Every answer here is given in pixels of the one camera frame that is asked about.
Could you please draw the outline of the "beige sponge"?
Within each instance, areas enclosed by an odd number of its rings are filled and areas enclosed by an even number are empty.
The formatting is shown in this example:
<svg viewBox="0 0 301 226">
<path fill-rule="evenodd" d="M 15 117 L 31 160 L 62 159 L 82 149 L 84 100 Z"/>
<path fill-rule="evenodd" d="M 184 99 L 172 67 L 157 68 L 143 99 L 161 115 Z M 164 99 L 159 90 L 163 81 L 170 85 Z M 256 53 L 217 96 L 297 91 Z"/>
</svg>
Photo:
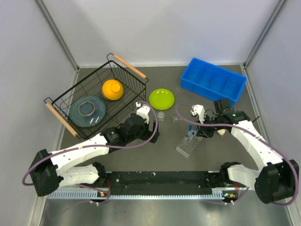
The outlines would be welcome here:
<svg viewBox="0 0 301 226">
<path fill-rule="evenodd" d="M 217 131 L 217 133 L 221 136 L 221 137 L 223 137 L 224 136 L 224 134 L 226 133 L 226 129 L 220 129 L 220 130 L 218 130 Z"/>
</svg>

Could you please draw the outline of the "clear glass bottle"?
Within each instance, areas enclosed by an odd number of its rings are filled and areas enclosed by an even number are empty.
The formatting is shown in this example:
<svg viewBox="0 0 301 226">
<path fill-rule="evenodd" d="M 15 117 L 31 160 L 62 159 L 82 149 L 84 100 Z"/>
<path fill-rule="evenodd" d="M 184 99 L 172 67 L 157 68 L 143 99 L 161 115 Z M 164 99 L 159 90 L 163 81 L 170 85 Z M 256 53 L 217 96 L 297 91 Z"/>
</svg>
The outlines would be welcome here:
<svg viewBox="0 0 301 226">
<path fill-rule="evenodd" d="M 165 114 L 164 112 L 160 111 L 157 113 L 158 122 L 159 124 L 162 124 L 165 121 Z"/>
</svg>

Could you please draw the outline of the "glass thistle funnel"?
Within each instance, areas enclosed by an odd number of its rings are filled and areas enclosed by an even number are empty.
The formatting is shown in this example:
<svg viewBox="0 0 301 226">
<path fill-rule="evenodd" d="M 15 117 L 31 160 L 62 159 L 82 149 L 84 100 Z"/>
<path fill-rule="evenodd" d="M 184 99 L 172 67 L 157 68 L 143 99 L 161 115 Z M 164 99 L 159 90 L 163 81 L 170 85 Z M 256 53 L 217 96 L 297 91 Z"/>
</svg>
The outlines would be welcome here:
<svg viewBox="0 0 301 226">
<path fill-rule="evenodd" d="M 179 117 L 179 116 L 174 116 L 174 117 L 173 117 L 173 123 L 181 122 L 181 121 L 185 122 L 185 121 L 183 120 L 183 118 L 181 118 L 181 117 Z"/>
</svg>

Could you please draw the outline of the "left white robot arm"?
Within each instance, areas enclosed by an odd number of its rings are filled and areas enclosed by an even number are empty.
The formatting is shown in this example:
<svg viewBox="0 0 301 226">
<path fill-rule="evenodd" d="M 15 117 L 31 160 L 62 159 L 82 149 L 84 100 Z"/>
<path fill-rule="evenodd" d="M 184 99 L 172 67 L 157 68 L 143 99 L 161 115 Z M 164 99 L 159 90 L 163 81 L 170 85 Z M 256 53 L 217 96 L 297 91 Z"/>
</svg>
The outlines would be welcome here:
<svg viewBox="0 0 301 226">
<path fill-rule="evenodd" d="M 103 165 L 93 163 L 81 167 L 81 163 L 117 150 L 131 149 L 130 143 L 135 140 L 156 143 L 158 137 L 158 121 L 154 121 L 153 129 L 149 130 L 149 117 L 133 113 L 124 123 L 107 128 L 82 143 L 59 151 L 38 151 L 25 175 L 30 176 L 38 197 L 70 185 L 100 187 L 107 180 Z"/>
</svg>

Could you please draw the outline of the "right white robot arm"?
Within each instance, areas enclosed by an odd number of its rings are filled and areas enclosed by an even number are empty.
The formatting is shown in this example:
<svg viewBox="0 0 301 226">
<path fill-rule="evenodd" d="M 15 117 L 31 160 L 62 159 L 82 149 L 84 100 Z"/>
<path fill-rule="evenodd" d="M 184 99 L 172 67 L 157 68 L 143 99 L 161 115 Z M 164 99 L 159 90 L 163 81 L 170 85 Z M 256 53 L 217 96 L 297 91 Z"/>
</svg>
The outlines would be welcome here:
<svg viewBox="0 0 301 226">
<path fill-rule="evenodd" d="M 239 162 L 221 166 L 220 182 L 231 186 L 238 182 L 253 189 L 265 204 L 297 195 L 299 166 L 296 161 L 286 161 L 257 132 L 252 121 L 243 111 L 235 111 L 228 98 L 214 102 L 215 115 L 209 117 L 202 105 L 193 106 L 191 113 L 198 117 L 197 135 L 211 138 L 216 131 L 228 131 L 236 138 L 254 160 L 257 170 Z"/>
</svg>

